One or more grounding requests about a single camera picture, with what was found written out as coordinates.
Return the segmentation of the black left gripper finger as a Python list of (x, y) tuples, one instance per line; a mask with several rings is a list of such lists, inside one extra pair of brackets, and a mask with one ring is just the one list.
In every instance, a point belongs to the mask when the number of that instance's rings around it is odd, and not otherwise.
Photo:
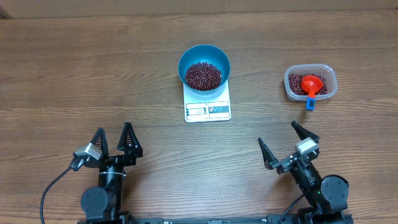
[(125, 156), (142, 157), (143, 149), (140, 145), (131, 123), (125, 122), (117, 150), (122, 151)]
[(108, 143), (103, 128), (98, 128), (90, 143), (94, 144), (102, 152), (103, 157), (109, 157)]

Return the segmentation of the right gripper black fuzzy finger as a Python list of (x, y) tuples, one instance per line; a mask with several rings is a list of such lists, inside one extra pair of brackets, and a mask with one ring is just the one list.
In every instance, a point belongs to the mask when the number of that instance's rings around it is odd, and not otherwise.
[(277, 158), (273, 155), (271, 150), (261, 138), (258, 138), (257, 141), (261, 148), (265, 168), (272, 170), (274, 168), (274, 164), (278, 162)]
[(314, 141), (318, 141), (320, 139), (318, 135), (305, 129), (304, 127), (299, 125), (296, 121), (292, 121), (291, 126), (295, 129), (295, 132), (297, 133), (298, 137), (301, 140), (304, 140), (306, 138), (311, 138)]

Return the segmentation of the red scoop blue handle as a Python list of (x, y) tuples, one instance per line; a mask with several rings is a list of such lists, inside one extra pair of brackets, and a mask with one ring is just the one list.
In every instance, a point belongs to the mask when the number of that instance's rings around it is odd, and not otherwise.
[(301, 87), (308, 94), (306, 102), (307, 111), (313, 111), (315, 109), (315, 95), (322, 88), (322, 86), (322, 81), (317, 77), (311, 75), (306, 75), (303, 77)]

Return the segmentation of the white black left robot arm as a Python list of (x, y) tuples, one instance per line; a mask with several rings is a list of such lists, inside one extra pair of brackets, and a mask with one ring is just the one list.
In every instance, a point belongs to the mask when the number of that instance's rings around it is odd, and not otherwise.
[(117, 150), (123, 153), (110, 156), (105, 131), (98, 128), (93, 139), (74, 152), (70, 167), (77, 171), (82, 166), (99, 169), (98, 185), (85, 190), (80, 205), (85, 212), (83, 223), (271, 223), (268, 216), (256, 218), (204, 218), (168, 220), (163, 218), (135, 218), (122, 210), (123, 180), (125, 167), (136, 165), (136, 159), (143, 156), (131, 123), (125, 122)]

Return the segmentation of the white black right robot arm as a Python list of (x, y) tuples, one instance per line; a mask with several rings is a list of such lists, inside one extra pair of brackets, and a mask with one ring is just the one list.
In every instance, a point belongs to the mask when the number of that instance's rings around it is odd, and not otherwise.
[(348, 208), (348, 181), (340, 175), (322, 177), (312, 164), (320, 153), (320, 137), (296, 121), (291, 125), (300, 138), (293, 154), (278, 160), (265, 145), (262, 146), (265, 167), (275, 169), (278, 174), (290, 172), (302, 192), (283, 214), (276, 216), (276, 222), (353, 223), (352, 215), (344, 213)]

